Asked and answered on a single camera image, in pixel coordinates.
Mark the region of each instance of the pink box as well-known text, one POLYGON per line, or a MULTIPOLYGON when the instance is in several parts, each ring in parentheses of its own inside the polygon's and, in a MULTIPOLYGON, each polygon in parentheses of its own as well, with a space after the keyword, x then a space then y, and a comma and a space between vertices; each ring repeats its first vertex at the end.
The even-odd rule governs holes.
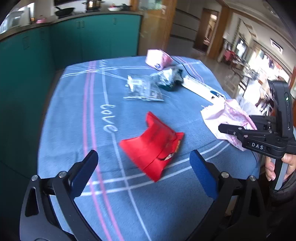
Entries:
POLYGON ((163 70, 163 68, 170 66, 172 58, 167 53, 158 49, 149 49, 146 57, 146 64, 157 69, 163 70))

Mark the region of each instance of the clear plastic package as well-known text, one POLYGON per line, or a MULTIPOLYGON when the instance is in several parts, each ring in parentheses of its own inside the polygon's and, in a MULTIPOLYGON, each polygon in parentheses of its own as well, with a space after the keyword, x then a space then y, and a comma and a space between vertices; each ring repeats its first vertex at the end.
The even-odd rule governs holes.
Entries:
POLYGON ((159 87, 149 75, 129 75, 126 87, 127 95, 124 99, 163 101, 159 87))
POLYGON ((177 67, 173 67, 153 73, 150 76, 160 88, 171 91, 177 83, 183 83, 182 71, 177 67))

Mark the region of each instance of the frying pan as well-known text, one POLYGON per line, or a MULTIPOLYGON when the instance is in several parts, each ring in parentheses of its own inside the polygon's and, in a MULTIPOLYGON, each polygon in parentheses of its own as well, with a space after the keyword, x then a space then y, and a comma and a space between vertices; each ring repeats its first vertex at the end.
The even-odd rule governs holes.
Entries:
POLYGON ((56 11, 54 14, 58 17, 68 16, 74 11, 74 7, 64 8, 60 9, 59 7, 56 7, 59 11, 56 11))

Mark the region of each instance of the cabinet handle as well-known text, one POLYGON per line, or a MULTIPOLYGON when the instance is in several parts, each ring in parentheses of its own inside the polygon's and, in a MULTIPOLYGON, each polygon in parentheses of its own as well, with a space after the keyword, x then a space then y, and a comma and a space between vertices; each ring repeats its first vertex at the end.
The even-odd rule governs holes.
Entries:
POLYGON ((41 32, 40 32, 40 37, 41 37, 41 40, 45 40, 45 37, 44 37, 44 35, 45 35, 45 32, 44 32, 44 31, 41 31, 41 32))
POLYGON ((26 50, 27 48, 29 48, 29 37, 24 37, 22 38, 22 47, 24 50, 26 50))

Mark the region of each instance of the pot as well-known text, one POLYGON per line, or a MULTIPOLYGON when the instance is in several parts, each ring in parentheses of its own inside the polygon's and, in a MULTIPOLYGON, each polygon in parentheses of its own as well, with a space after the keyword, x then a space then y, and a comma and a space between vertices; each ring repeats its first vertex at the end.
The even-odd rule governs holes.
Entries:
POLYGON ((59 7, 55 7, 57 8, 59 11, 56 11, 54 14, 58 17, 64 17, 64 16, 68 16, 70 15, 73 11, 74 11, 74 7, 69 7, 69 8, 64 8, 64 9, 60 9, 59 7))
POLYGON ((130 11, 132 6, 129 6, 123 3, 120 7, 121 7, 121 11, 130 11))
POLYGON ((87 2, 84 2, 82 4, 86 5, 86 10, 98 10, 101 8, 101 3, 104 3, 104 1, 101 0, 87 0, 87 2))

